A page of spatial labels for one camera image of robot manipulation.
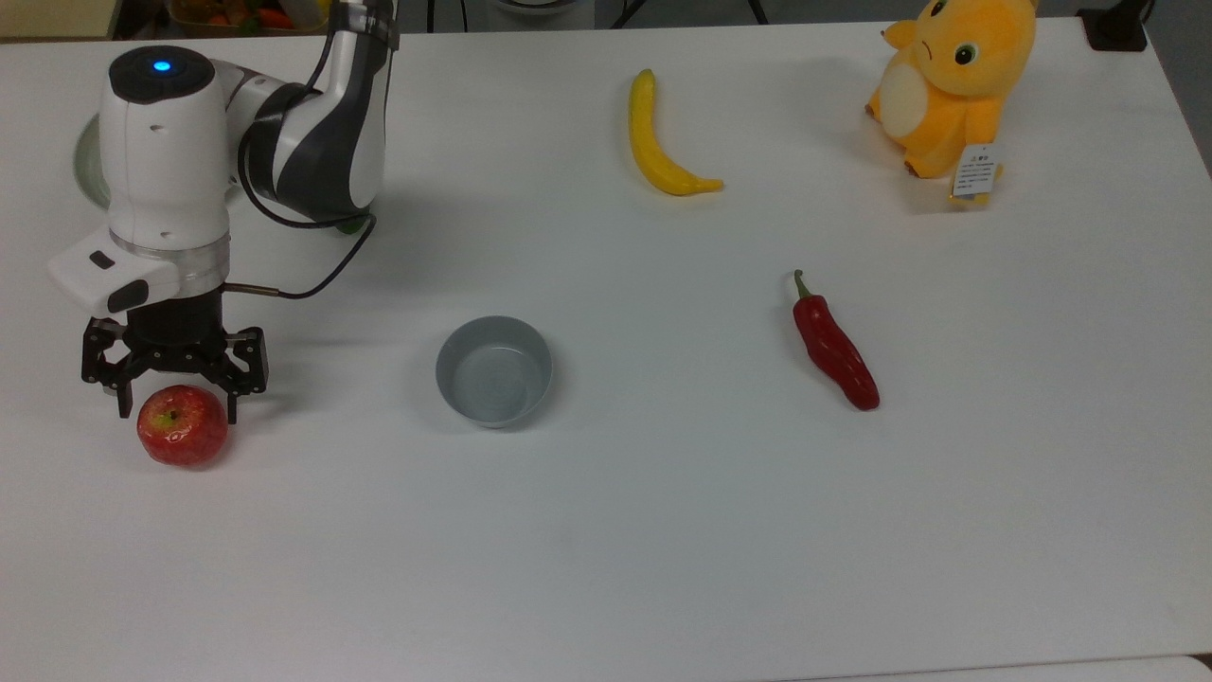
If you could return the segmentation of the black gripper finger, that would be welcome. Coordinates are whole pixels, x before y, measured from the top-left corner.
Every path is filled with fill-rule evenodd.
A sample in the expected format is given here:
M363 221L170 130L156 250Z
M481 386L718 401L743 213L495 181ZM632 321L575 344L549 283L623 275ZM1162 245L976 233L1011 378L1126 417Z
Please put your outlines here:
M82 332L80 376L82 382L105 389L118 399L118 415L128 419L133 414L133 382L144 372L144 359L138 349L131 349L126 340L126 325L113 319L91 319ZM118 345L127 353L112 361L107 353Z
M267 340L261 327L218 329L204 340L204 377L225 394L225 422L238 423L239 400L265 391Z

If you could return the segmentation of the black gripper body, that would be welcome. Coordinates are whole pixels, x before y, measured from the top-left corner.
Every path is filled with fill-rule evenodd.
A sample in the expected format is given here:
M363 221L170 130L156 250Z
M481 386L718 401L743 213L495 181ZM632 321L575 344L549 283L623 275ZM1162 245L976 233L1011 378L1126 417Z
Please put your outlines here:
M229 363L221 290L138 306L126 319L128 369L202 371Z

